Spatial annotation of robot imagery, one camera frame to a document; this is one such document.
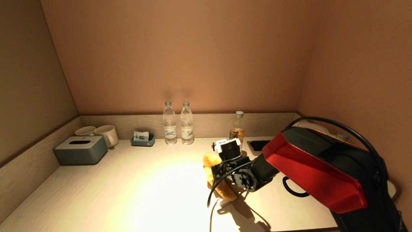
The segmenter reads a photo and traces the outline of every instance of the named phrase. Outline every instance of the desk surface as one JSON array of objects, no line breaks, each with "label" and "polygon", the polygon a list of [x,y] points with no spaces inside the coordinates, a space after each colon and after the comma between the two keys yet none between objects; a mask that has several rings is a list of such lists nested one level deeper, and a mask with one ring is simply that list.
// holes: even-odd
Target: desk surface
[{"label": "desk surface", "polygon": [[[158,139],[153,147],[120,140],[94,166],[59,167],[0,224],[0,232],[334,230],[329,210],[311,196],[289,194],[281,173],[233,203],[221,206],[213,197],[207,208],[202,156],[219,139],[197,138],[188,146],[180,139],[174,145]],[[245,138],[263,139],[271,137]],[[251,159],[259,154],[246,143],[243,150]],[[393,196],[394,186],[389,189]]]}]

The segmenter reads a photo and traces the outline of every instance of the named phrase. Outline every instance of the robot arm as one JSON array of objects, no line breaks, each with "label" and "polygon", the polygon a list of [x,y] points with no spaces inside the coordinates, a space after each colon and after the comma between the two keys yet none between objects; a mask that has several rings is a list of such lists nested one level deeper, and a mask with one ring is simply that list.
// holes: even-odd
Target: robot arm
[{"label": "robot arm", "polygon": [[[300,120],[336,125],[359,139],[368,151],[308,128],[291,127]],[[238,139],[213,145],[222,163],[212,166],[216,186],[230,176],[239,187],[254,192],[283,172],[285,189],[298,197],[313,196],[328,207],[341,232],[407,232],[387,190],[385,164],[373,146],[351,128],[325,118],[293,121],[270,141],[253,161],[241,156]],[[287,185],[291,179],[306,193]]]}]

